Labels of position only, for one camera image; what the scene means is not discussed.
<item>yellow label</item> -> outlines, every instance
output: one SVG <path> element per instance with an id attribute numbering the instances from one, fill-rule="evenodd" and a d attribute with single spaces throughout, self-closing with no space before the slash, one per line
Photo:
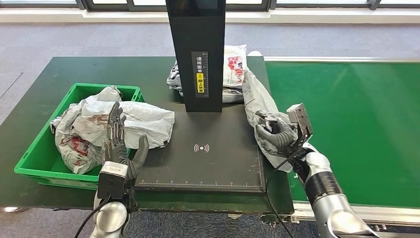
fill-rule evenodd
<path id="1" fill-rule="evenodd" d="M 204 93 L 204 74 L 197 73 L 197 92 Z"/>

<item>dark green table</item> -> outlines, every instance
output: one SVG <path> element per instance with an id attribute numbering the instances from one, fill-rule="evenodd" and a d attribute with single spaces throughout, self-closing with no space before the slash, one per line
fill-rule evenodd
<path id="1" fill-rule="evenodd" d="M 175 57 L 53 58 L 0 126 L 0 206 L 91 209 L 93 191 L 39 185 L 15 174 L 14 166 L 73 83 L 139 86 L 146 102 L 165 108 L 165 104 L 179 99 L 177 92 L 166 85 L 174 62 Z M 263 58 L 250 57 L 248 65 L 268 87 Z M 266 176 L 271 168 L 266 162 Z M 277 173 L 270 184 L 270 194 L 279 213 L 293 213 L 287 174 Z M 270 213 L 263 194 L 142 192 L 136 198 L 143 210 Z"/>

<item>robotic hand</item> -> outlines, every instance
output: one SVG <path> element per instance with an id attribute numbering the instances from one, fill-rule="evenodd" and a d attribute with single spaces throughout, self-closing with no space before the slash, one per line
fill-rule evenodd
<path id="1" fill-rule="evenodd" d="M 285 130 L 280 119 L 265 117 L 264 124 L 257 125 L 258 135 L 273 144 L 286 157 L 285 162 L 293 166 L 303 185 L 318 230 L 322 238 L 362 238 L 379 237 L 353 211 L 346 195 L 332 173 L 329 160 L 307 143 L 312 135 L 312 126 L 303 104 L 296 104 L 287 110 L 290 128 L 297 130 L 298 139 Z"/>
<path id="2" fill-rule="evenodd" d="M 139 149 L 133 160 L 128 159 L 124 144 L 122 108 L 116 102 L 109 113 L 107 138 L 103 142 L 104 165 L 99 174 L 94 208 L 95 229 L 91 238 L 123 238 L 129 214 L 137 211 L 133 185 L 149 150 L 145 135 L 140 136 Z"/>

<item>white plastic bag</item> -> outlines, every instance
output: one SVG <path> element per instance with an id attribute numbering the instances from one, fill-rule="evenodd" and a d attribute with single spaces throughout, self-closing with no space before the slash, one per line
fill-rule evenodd
<path id="1" fill-rule="evenodd" d="M 223 86 L 242 88 L 247 68 L 247 45 L 224 46 Z"/>
<path id="2" fill-rule="evenodd" d="M 127 116 L 125 144 L 137 149 L 141 134 L 149 140 L 149 148 L 168 144 L 175 113 L 147 103 L 121 102 L 117 87 L 106 87 L 99 94 L 72 104 L 60 118 L 55 118 L 55 145 L 64 163 L 75 174 L 85 174 L 102 163 L 102 141 L 106 138 L 109 112 L 116 101 Z"/>
<path id="3" fill-rule="evenodd" d="M 242 83 L 245 68 L 247 68 L 247 45 L 226 45 L 223 62 L 223 103 L 241 103 L 244 101 Z M 184 96 L 177 62 L 171 69 L 166 83 L 170 89 L 177 90 L 181 96 Z"/>
<path id="4" fill-rule="evenodd" d="M 268 161 L 270 161 L 274 167 L 277 167 L 286 158 L 279 156 L 275 146 L 258 136 L 257 124 L 261 124 L 261 118 L 255 113 L 257 111 L 268 113 L 273 118 L 280 118 L 287 124 L 290 124 L 289 117 L 278 111 L 269 92 L 249 69 L 245 70 L 245 81 L 242 85 L 242 91 L 244 93 L 245 113 L 247 114 L 249 124 L 254 128 L 255 140 Z M 282 165 L 279 170 L 290 172 L 292 166 L 291 164 L 286 163 Z"/>

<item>wireless symbol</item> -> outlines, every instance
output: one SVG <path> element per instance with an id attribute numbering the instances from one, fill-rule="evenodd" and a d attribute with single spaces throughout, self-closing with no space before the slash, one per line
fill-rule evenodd
<path id="1" fill-rule="evenodd" d="M 198 151 L 200 151 L 200 150 L 204 150 L 206 153 L 208 153 L 209 152 L 209 150 L 210 150 L 210 146 L 209 146 L 209 144 L 205 144 L 204 146 L 200 146 L 200 145 L 198 145 L 198 144 L 195 144 L 194 145 L 194 152 L 198 152 Z"/>

